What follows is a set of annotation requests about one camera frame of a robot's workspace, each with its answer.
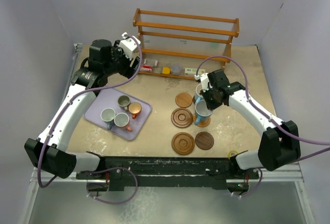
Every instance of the wooden tabletop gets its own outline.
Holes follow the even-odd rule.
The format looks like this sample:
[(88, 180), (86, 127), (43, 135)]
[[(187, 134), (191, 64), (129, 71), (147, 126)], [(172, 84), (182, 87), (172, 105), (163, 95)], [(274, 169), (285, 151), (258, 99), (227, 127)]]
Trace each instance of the wooden tabletop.
[[(88, 54), (89, 47), (84, 46), (78, 65)], [(160, 67), (179, 63), (183, 67), (197, 68), (202, 61), (171, 56), (146, 56), (147, 58), (158, 59)], [(256, 46), (233, 46), (232, 57), (242, 64), (246, 71), (250, 94), (274, 114), (274, 106)], [(205, 63), (202, 68), (211, 72), (220, 68), (220, 63), (210, 61)], [(231, 82), (239, 81), (245, 85), (243, 75), (235, 64), (227, 64), (225, 73)], [(109, 77), (108, 84), (112, 85), (125, 80), (124, 77), (116, 74)], [(100, 155), (179, 156), (173, 151), (171, 145), (174, 135), (179, 132), (186, 132), (195, 138), (202, 131), (209, 132), (214, 137), (213, 147), (209, 150), (202, 150), (195, 146), (192, 153), (186, 156), (227, 157), (230, 150), (242, 152), (257, 149), (260, 144), (260, 137), (257, 132), (239, 113), (227, 106), (220, 106), (214, 110), (211, 123), (205, 128), (192, 124), (187, 128), (180, 129), (172, 124), (171, 114), (173, 110), (178, 108), (175, 97), (181, 92), (187, 92), (193, 97), (196, 86), (196, 82), (186, 79), (138, 75), (129, 84), (118, 88), (150, 103), (153, 108), (137, 138), (127, 141), (82, 117), (71, 137), (68, 151), (91, 151)], [(194, 114), (194, 104), (188, 109)]]

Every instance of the small box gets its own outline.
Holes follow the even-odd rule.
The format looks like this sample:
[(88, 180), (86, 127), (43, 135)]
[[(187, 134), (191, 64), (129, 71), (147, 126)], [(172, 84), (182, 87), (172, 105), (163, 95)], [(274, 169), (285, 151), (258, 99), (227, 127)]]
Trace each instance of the small box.
[(162, 74), (170, 74), (171, 69), (168, 67), (163, 67)]
[[(189, 76), (189, 77), (194, 77), (194, 75), (196, 75), (197, 72), (197, 68), (185, 68), (185, 76)], [(205, 69), (199, 69), (198, 70), (198, 75), (201, 75), (203, 73), (206, 73)]]
[(152, 66), (144, 66), (144, 65), (142, 65), (141, 68), (140, 68), (140, 71), (151, 72), (152, 69), (153, 69)]

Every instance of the mug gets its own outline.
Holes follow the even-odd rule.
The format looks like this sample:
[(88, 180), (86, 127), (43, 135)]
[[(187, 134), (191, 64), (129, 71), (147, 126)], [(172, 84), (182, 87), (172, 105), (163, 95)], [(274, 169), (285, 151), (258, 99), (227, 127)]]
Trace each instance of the mug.
[(204, 99), (203, 96), (201, 95), (201, 91), (203, 90), (202, 84), (199, 84), (196, 87), (196, 91), (195, 91), (195, 96), (194, 96), (194, 104), (198, 103), (200, 100)]
[(114, 126), (114, 117), (116, 112), (112, 108), (106, 108), (101, 112), (101, 119), (107, 124), (107, 129), (111, 130)]
[(118, 105), (125, 111), (128, 111), (129, 104), (130, 104), (129, 96), (122, 95), (118, 98)]
[(213, 110), (209, 110), (206, 106), (205, 100), (200, 100), (195, 104), (195, 125), (198, 125), (201, 121), (208, 119), (213, 113)]
[(131, 103), (128, 110), (132, 114), (133, 119), (136, 119), (141, 114), (142, 105), (140, 103)]
[(126, 113), (119, 113), (114, 117), (114, 124), (121, 129), (126, 129), (132, 132), (132, 128), (129, 126), (129, 116)]

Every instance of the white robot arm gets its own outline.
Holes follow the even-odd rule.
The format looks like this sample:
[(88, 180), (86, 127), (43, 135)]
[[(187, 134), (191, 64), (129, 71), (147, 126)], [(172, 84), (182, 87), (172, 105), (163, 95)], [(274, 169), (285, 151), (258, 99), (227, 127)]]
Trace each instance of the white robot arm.
[[(195, 79), (202, 84), (201, 95), (209, 109), (218, 108), (222, 104), (230, 106), (239, 112), (261, 136), (259, 149), (245, 151), (232, 158), (240, 169), (265, 167), (272, 171), (300, 157), (299, 141), (279, 131), (270, 119), (298, 136), (298, 128), (294, 122), (284, 122), (263, 108), (250, 95), (247, 97), (245, 88), (239, 82), (230, 83), (223, 70), (196, 75)], [(270, 119), (257, 111), (249, 101), (252, 101)]]
[[(66, 153), (66, 150), (78, 121), (94, 101), (95, 94), (98, 92), (83, 93), (73, 102), (70, 102), (70, 99), (86, 89), (105, 86), (108, 76), (112, 74), (120, 73), (130, 78), (138, 70), (139, 58), (135, 56), (138, 47), (126, 34), (124, 33), (123, 40), (116, 41), (114, 46), (107, 40), (93, 41), (89, 57), (83, 60), (80, 69), (74, 74), (67, 97), (50, 124), (36, 140), (28, 139), (25, 142), (24, 148), (34, 166), (38, 164), (43, 144), (50, 137), (42, 161), (43, 170), (66, 178), (74, 171), (95, 171), (97, 169), (100, 162), (97, 155), (87, 152)], [(54, 121), (68, 103), (68, 108), (50, 135)]]

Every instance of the coaster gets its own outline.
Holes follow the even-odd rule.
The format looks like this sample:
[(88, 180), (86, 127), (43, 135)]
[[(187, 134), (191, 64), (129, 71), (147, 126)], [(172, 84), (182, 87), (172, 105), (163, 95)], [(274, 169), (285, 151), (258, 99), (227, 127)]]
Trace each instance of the coaster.
[(172, 139), (173, 150), (180, 155), (187, 155), (194, 150), (194, 138), (188, 133), (177, 133)]
[(186, 92), (179, 93), (175, 97), (175, 103), (179, 107), (187, 108), (192, 104), (192, 97), (190, 94), (188, 94)]
[[(196, 115), (193, 116), (193, 121), (196, 121)], [(201, 121), (197, 126), (198, 127), (207, 127), (211, 123), (211, 118), (205, 119), (204, 121)]]
[(189, 127), (192, 124), (192, 113), (185, 108), (178, 108), (172, 112), (172, 123), (177, 127)]
[(214, 145), (214, 138), (208, 132), (200, 132), (195, 137), (196, 146), (203, 150), (209, 150)]

